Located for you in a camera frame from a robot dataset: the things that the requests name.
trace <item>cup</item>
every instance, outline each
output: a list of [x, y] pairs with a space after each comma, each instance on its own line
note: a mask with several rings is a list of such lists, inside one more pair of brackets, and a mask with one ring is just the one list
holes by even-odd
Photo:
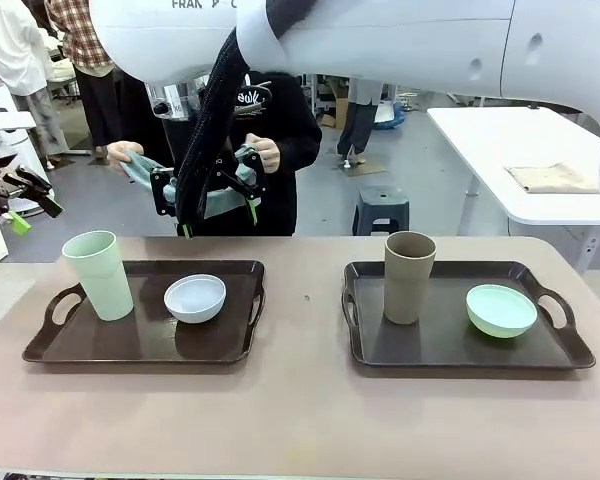
[[436, 258], [435, 242], [416, 232], [398, 232], [385, 243], [384, 315], [398, 325], [418, 321]]
[[72, 238], [62, 255], [73, 268], [98, 317], [119, 320], [133, 310], [133, 300], [116, 236], [88, 232]]

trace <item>beige cup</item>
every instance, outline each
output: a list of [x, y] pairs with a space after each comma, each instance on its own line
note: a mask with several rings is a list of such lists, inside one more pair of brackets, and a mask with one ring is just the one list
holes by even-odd
[[418, 321], [436, 258], [435, 242], [416, 232], [398, 232], [385, 244], [384, 315], [399, 325]]

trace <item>beige table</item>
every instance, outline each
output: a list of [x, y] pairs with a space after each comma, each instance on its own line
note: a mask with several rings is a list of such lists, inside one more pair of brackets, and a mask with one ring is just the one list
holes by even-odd
[[49, 263], [0, 263], [0, 319], [52, 269]]
[[518, 260], [560, 292], [598, 358], [594, 369], [562, 380], [362, 375], [340, 310], [342, 271], [353, 260], [381, 259], [381, 238], [122, 246], [128, 259], [262, 260], [268, 300], [253, 352], [221, 373], [27, 365], [20, 354], [48, 300], [73, 283], [60, 263], [0, 322], [0, 468], [140, 477], [600, 478], [600, 301], [539, 240], [439, 239], [439, 258]]

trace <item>table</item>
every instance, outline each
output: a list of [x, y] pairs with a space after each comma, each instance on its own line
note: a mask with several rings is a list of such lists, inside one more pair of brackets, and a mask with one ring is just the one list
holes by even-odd
[[263, 261], [267, 305], [251, 355], [224, 370], [26, 364], [20, 354], [47, 302], [74, 282], [60, 261], [0, 321], [0, 469], [109, 478], [600, 478], [600, 301], [540, 240], [436, 241], [439, 259], [529, 266], [571, 303], [598, 365], [551, 380], [380, 378], [351, 359], [340, 294], [345, 265], [380, 260], [384, 239], [121, 239], [130, 260]]
[[52, 268], [49, 263], [0, 263], [0, 319]]
[[504, 167], [565, 162], [597, 179], [600, 138], [546, 108], [432, 108], [429, 115], [472, 172], [458, 235], [469, 232], [482, 184], [518, 223], [588, 226], [575, 268], [589, 268], [600, 245], [600, 194], [528, 194]]

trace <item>background person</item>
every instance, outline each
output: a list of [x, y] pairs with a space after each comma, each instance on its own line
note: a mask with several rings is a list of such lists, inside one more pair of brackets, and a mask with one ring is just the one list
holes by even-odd
[[362, 154], [367, 148], [369, 137], [371, 137], [382, 97], [382, 87], [382, 82], [357, 78], [349, 81], [347, 121], [342, 130], [337, 150], [343, 160], [348, 159], [353, 165], [366, 162]]
[[11, 92], [20, 111], [29, 111], [36, 122], [31, 143], [43, 166], [69, 150], [51, 104], [47, 79], [53, 65], [33, 15], [21, 0], [0, 0], [0, 83]]
[[113, 61], [91, 23], [89, 0], [46, 0], [46, 7], [49, 18], [65, 33], [63, 53], [75, 67], [95, 156], [105, 158], [105, 147], [122, 138]]
[[[260, 153], [267, 173], [268, 190], [257, 208], [253, 225], [247, 207], [209, 218], [194, 230], [196, 236], [291, 236], [297, 222], [295, 172], [312, 165], [320, 151], [322, 131], [297, 79], [286, 74], [249, 74], [250, 84], [271, 81], [273, 99], [266, 109], [237, 117], [230, 130], [231, 146], [238, 150], [251, 143]], [[109, 145], [114, 168], [130, 159], [125, 150], [144, 154], [173, 166], [164, 129], [152, 111], [144, 84], [124, 75], [121, 89], [122, 142]]]

